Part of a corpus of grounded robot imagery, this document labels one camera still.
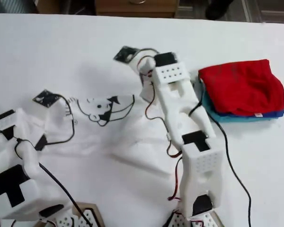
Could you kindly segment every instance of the cartoon drawing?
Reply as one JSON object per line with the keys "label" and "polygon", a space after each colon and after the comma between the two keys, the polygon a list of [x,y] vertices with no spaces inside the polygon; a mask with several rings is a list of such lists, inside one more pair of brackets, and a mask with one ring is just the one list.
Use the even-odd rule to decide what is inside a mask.
{"label": "cartoon drawing", "polygon": [[92,122],[100,126],[106,126],[109,122],[125,118],[133,108],[135,98],[133,96],[113,96],[108,99],[88,98],[78,100],[80,111]]}

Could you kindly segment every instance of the wooden drawer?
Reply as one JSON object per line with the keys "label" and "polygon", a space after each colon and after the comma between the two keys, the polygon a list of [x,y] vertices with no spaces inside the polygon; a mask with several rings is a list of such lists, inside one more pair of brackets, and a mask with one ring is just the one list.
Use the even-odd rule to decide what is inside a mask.
{"label": "wooden drawer", "polygon": [[177,3],[178,0],[96,0],[96,10],[98,15],[101,12],[175,12]]}

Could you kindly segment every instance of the shoe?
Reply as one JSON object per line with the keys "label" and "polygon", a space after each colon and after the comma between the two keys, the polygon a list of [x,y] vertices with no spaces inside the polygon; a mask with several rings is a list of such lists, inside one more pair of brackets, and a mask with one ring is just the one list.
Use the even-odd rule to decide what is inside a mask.
{"label": "shoe", "polygon": [[231,3],[232,3],[232,0],[230,1],[212,0],[212,2],[210,3],[210,5],[207,7],[205,11],[205,17],[208,20],[220,19],[227,12],[228,6]]}

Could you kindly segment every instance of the drawer handle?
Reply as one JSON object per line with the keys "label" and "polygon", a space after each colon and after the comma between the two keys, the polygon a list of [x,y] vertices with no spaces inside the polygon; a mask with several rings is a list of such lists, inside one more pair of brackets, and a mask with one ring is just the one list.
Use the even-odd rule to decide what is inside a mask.
{"label": "drawer handle", "polygon": [[145,3],[146,0],[129,0],[129,3],[134,4],[134,5],[140,5]]}

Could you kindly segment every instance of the red cloth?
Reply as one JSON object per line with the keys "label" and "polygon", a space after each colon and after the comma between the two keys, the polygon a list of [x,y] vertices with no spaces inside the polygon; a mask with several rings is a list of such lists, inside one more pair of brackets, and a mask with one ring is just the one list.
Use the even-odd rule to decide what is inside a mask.
{"label": "red cloth", "polygon": [[268,60],[241,61],[199,70],[219,113],[254,116],[284,110],[284,88]]}

